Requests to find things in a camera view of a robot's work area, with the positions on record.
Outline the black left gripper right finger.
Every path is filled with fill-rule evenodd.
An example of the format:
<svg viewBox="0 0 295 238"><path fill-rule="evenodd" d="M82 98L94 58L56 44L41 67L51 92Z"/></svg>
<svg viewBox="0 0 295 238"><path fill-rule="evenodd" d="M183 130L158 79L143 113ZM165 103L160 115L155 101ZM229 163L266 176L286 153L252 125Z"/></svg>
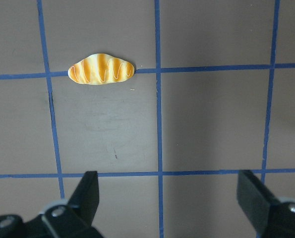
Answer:
<svg viewBox="0 0 295 238"><path fill-rule="evenodd" d="M250 170L240 170L236 198L261 238L295 238L295 199L276 197Z"/></svg>

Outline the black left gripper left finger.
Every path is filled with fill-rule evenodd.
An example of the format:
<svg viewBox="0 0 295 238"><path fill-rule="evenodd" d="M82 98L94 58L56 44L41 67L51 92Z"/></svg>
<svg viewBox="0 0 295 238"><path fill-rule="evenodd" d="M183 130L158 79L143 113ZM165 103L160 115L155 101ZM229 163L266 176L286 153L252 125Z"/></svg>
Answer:
<svg viewBox="0 0 295 238"><path fill-rule="evenodd" d="M98 238L92 226L100 201L98 173L87 171L65 204L56 204L41 216L53 238Z"/></svg>

